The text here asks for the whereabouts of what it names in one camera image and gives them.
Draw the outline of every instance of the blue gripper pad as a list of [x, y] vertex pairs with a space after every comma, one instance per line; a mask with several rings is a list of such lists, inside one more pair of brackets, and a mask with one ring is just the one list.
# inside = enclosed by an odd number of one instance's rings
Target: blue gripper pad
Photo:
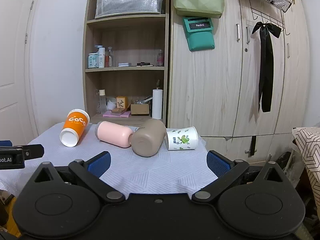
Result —
[[228, 172], [234, 165], [229, 159], [223, 157], [215, 151], [210, 151], [207, 154], [208, 168], [219, 178]]
[[84, 163], [84, 167], [94, 176], [100, 178], [105, 173], [111, 164], [111, 155], [109, 152], [104, 151], [97, 156], [91, 158]]
[[12, 146], [11, 141], [0, 141], [0, 146]]

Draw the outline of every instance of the metal hook rack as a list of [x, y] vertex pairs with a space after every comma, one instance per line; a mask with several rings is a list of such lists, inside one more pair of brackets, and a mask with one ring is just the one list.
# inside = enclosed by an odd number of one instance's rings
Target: metal hook rack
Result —
[[259, 10], [256, 10], [254, 8], [252, 8], [252, 5], [251, 5], [251, 1], [249, 0], [249, 3], [250, 3], [250, 8], [251, 8], [251, 13], [252, 13], [252, 18], [253, 20], [256, 20], [258, 19], [258, 17], [260, 16], [261, 19], [262, 19], [262, 23], [263, 24], [266, 24], [268, 23], [268, 21], [270, 21], [270, 23], [274, 24], [274, 25], [277, 25], [279, 28], [281, 28], [282, 32], [284, 31], [284, 34], [286, 36], [290, 35], [290, 33], [287, 33], [286, 29], [285, 29], [285, 24], [284, 24], [284, 12], [281, 11], [281, 21], [271, 17], [270, 15], [267, 15]]

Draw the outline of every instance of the black ribbon bow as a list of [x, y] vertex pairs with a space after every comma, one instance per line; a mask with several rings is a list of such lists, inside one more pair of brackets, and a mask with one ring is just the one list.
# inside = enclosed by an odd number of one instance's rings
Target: black ribbon bow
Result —
[[261, 61], [259, 78], [259, 110], [261, 96], [261, 108], [263, 112], [271, 111], [272, 88], [273, 88], [273, 50], [270, 33], [279, 38], [281, 28], [272, 23], [257, 22], [252, 34], [260, 29]]

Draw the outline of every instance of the paper towel roll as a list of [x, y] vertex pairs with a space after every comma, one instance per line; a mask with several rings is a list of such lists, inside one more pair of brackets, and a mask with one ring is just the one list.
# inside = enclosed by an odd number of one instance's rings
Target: paper towel roll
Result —
[[152, 118], [162, 118], [162, 89], [154, 89], [152, 91]]

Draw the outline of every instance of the white door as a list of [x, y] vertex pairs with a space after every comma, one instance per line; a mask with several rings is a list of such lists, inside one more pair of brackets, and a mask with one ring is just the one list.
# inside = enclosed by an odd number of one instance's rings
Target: white door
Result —
[[275, 133], [291, 133], [292, 128], [302, 126], [309, 87], [309, 40], [301, 0], [287, 10], [284, 22], [290, 35], [284, 37], [284, 87]]
[[261, 42], [259, 30], [254, 34], [251, 33], [257, 22], [265, 23], [268, 19], [264, 18], [262, 20], [261, 16], [257, 16], [256, 14], [252, 15], [250, 2], [256, 10], [281, 21], [281, 11], [272, 5], [261, 0], [240, 0], [244, 51], [239, 106], [233, 136], [273, 134], [282, 94], [284, 76], [283, 32], [281, 32], [279, 39], [270, 34], [274, 55], [271, 111], [264, 113], [262, 109], [260, 109], [260, 111], [258, 110]]
[[261, 135], [256, 138], [255, 153], [249, 157], [252, 136], [233, 137], [226, 140], [224, 137], [202, 137], [207, 144], [208, 151], [214, 150], [228, 159], [244, 160], [248, 163], [264, 161], [268, 157], [273, 135]]
[[172, 10], [169, 127], [195, 126], [201, 136], [232, 136], [242, 58], [239, 0], [225, 0], [222, 17], [212, 18], [212, 50], [189, 51], [182, 17]]
[[33, 0], [0, 0], [0, 140], [34, 139], [26, 99], [24, 52]]

